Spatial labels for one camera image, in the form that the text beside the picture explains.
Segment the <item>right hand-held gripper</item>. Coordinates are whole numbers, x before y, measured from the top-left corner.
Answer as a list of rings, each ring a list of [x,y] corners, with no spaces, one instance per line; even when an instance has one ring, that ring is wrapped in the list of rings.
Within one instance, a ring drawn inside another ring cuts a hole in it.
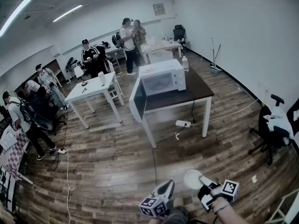
[[[218,197],[223,197],[229,203],[236,200],[239,191],[239,183],[226,179],[220,186],[205,176],[199,176],[199,181],[206,187],[201,187],[198,192],[198,199],[200,200],[206,212],[209,212],[211,206]]]

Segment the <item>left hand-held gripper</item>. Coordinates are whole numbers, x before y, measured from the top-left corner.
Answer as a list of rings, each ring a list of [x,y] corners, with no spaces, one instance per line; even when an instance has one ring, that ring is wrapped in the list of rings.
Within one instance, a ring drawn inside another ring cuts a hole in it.
[[[165,217],[170,212],[169,201],[175,188],[174,181],[165,181],[153,190],[153,196],[144,198],[138,205],[143,215],[158,218]]]

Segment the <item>white bowl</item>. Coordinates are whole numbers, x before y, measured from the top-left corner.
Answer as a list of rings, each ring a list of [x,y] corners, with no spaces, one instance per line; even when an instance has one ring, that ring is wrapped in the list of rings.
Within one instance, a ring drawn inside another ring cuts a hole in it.
[[[199,178],[201,176],[202,176],[202,174],[195,169],[191,169],[191,170],[187,171],[187,173],[184,176],[184,180],[183,180],[184,185],[187,188],[193,189],[193,190],[201,189],[201,187],[203,186],[203,184],[199,180]]]

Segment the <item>white microwave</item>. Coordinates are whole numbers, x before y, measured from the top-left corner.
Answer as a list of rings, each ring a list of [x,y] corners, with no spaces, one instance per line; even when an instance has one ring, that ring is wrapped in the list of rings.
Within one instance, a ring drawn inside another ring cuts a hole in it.
[[[138,78],[129,98],[129,108],[137,122],[142,122],[149,96],[186,89],[185,71],[177,59],[151,65],[156,67],[153,72],[138,70]]]

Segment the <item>person's right forearm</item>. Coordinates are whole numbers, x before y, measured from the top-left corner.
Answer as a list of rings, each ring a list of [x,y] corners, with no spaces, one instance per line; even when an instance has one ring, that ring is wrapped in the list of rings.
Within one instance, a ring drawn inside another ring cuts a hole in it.
[[[213,212],[221,220],[222,224],[250,224],[231,207],[223,197],[217,197],[212,204]]]

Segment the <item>white metal rack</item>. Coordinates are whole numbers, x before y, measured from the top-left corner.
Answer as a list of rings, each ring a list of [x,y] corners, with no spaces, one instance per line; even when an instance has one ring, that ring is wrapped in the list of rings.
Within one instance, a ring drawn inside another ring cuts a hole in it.
[[[289,210],[286,214],[283,213],[281,207],[285,200],[292,195],[296,195],[293,203],[291,204]],[[299,212],[299,188],[294,190],[293,192],[282,197],[280,204],[265,224],[291,224],[291,222],[295,219],[296,215]]]

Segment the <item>white cloth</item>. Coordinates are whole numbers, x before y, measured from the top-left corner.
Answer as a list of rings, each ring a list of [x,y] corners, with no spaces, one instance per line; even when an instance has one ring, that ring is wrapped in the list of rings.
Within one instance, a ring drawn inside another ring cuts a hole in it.
[[[292,126],[287,118],[286,113],[280,106],[270,107],[270,115],[264,115],[263,118],[266,120],[269,131],[273,132],[274,127],[282,128],[286,130],[289,135],[287,138],[294,139]]]

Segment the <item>dark brown table white legs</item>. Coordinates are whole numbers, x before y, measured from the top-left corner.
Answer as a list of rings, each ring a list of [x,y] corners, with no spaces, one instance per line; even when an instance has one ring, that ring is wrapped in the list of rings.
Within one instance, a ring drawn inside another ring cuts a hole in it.
[[[198,102],[205,103],[202,137],[206,137],[210,119],[213,91],[204,82],[200,75],[190,68],[185,75],[186,90],[169,91],[149,96],[144,113],[152,113]]]

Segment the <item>flat mop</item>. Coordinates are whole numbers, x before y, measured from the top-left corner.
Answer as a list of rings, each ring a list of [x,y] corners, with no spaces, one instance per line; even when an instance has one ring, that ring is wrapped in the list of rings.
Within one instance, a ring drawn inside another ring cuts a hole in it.
[[[213,38],[212,39],[212,53],[213,53],[213,60],[210,62],[210,71],[214,74],[219,74],[222,72],[222,69],[218,68],[217,65],[216,65],[216,60],[217,60],[217,57],[218,57],[218,54],[219,54],[219,51],[220,51],[220,48],[221,48],[221,44],[218,46],[218,50],[217,52],[215,52],[215,48],[214,48],[214,40]]]

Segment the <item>white square table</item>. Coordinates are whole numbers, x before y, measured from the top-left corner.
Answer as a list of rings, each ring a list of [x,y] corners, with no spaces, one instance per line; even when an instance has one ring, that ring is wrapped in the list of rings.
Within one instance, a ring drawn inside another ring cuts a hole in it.
[[[115,72],[105,74],[106,83],[105,83],[105,86],[103,86],[103,87],[101,87],[102,83],[100,82],[99,78],[89,79],[88,84],[85,86],[81,86],[81,83],[76,84],[76,86],[72,89],[70,94],[66,97],[65,102],[70,105],[70,107],[73,109],[76,116],[79,118],[79,120],[81,121],[81,123],[84,125],[84,127],[86,129],[89,129],[89,125],[86,123],[85,119],[81,116],[81,114],[76,109],[74,102],[79,101],[79,100],[84,100],[87,103],[90,110],[92,111],[92,113],[95,113],[95,110],[92,107],[92,105],[89,103],[88,98],[90,98],[91,96],[94,96],[94,95],[98,95],[98,94],[103,94],[105,96],[106,101],[110,104],[110,106],[116,116],[116,119],[119,121],[119,123],[123,122],[123,120],[114,104],[114,101],[109,94],[109,87],[112,84],[114,89],[116,89],[116,93],[118,95],[117,98],[119,99],[121,105],[122,106],[125,105],[123,98],[120,94],[120,90],[119,90],[116,82],[114,81],[115,77],[116,77]]]

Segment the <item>grey metal lamp shade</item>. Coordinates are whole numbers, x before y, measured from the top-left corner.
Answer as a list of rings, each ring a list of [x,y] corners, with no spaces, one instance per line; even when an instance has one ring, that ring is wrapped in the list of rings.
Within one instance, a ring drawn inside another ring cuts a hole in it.
[[[51,131],[53,129],[52,123],[49,120],[47,120],[46,118],[44,118],[43,116],[39,115],[39,114],[35,115],[34,122],[35,122],[37,127],[40,127],[43,130]]]

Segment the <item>white wooden chair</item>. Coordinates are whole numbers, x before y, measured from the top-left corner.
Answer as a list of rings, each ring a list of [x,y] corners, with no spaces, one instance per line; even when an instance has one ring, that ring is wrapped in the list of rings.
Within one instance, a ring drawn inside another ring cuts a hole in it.
[[[114,72],[114,67],[113,67],[113,64],[112,64],[111,61],[108,61],[108,65],[109,65],[109,68],[110,68],[110,72]],[[117,80],[116,77],[114,78],[114,81],[116,82],[116,84],[117,84],[117,86],[118,86],[118,88],[119,88],[119,90],[120,90],[120,94],[121,94],[121,96],[123,97],[123,92],[122,92],[122,90],[121,90],[120,84],[119,84],[119,82],[118,82],[118,80]],[[117,95],[117,93],[116,93],[116,89],[111,90],[111,91],[109,92],[109,94],[110,94],[110,96],[111,96],[112,99],[115,99],[115,98],[118,97],[118,95]]]

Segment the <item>translucent plastic bin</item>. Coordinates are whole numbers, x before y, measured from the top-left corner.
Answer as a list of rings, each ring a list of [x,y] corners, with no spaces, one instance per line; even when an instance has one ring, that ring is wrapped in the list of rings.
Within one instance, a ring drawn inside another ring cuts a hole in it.
[[[173,59],[173,53],[167,50],[157,50],[148,54],[150,63],[159,63]]]

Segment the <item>light wooden-top table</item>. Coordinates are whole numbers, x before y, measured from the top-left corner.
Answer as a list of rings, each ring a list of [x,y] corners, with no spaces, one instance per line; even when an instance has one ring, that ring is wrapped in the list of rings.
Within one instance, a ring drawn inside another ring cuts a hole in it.
[[[158,41],[156,44],[150,45],[150,46],[152,48],[151,52],[154,52],[154,51],[157,51],[157,50],[171,50],[171,51],[173,51],[174,49],[177,49],[179,58],[183,57],[183,55],[182,55],[183,47],[178,42],[170,43],[167,40],[162,40],[162,41]],[[145,60],[146,64],[148,64],[147,54],[143,53],[143,55],[144,55],[144,60]]]

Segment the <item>checkered cloth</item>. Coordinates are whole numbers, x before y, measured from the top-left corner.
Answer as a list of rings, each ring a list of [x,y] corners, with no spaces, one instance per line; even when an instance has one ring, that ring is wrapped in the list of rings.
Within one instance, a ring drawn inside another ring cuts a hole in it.
[[[16,181],[22,180],[19,174],[19,167],[26,153],[29,139],[22,129],[16,131],[17,142],[8,150],[2,150],[0,153],[0,167],[4,168]]]

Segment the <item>black white patterned board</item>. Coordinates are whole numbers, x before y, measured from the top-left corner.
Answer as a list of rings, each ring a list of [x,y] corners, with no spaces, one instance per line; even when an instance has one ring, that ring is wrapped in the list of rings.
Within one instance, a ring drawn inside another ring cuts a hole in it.
[[[10,212],[15,211],[15,179],[0,166],[0,202]]]

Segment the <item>black high-back office chair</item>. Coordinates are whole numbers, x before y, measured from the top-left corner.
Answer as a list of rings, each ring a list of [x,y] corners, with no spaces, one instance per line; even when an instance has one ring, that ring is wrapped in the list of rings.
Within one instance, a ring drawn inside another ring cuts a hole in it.
[[[181,45],[186,43],[185,29],[183,28],[182,25],[175,25],[173,34],[174,34],[174,41],[180,43]]]

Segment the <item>white paper sheet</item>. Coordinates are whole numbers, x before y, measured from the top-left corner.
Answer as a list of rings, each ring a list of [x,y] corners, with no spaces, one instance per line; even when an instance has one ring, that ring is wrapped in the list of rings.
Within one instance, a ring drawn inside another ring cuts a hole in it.
[[[0,145],[4,150],[8,150],[15,143],[17,143],[15,130],[10,125],[8,125],[0,138]]]

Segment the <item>ceiling tube light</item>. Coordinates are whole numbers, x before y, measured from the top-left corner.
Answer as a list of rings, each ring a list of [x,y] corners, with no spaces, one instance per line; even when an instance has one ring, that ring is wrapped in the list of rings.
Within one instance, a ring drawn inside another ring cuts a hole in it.
[[[23,0],[16,9],[11,13],[9,18],[5,21],[4,25],[0,29],[0,37],[2,37],[6,30],[9,28],[11,23],[15,20],[15,18],[19,15],[19,13],[30,3],[31,0]]]
[[[72,12],[78,10],[78,9],[81,8],[82,6],[83,6],[82,4],[77,5],[76,7],[74,7],[74,8],[72,8],[72,9],[68,10],[67,12],[63,13],[63,14],[60,15],[59,17],[55,18],[52,22],[56,22],[56,21],[62,19],[63,17],[67,16],[68,14],[71,14]]]

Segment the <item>wall poster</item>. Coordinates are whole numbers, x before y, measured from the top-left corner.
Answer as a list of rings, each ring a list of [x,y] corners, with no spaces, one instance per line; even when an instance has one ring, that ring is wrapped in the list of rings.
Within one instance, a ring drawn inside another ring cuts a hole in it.
[[[155,16],[165,15],[165,8],[163,3],[154,4],[153,9],[154,9]]]

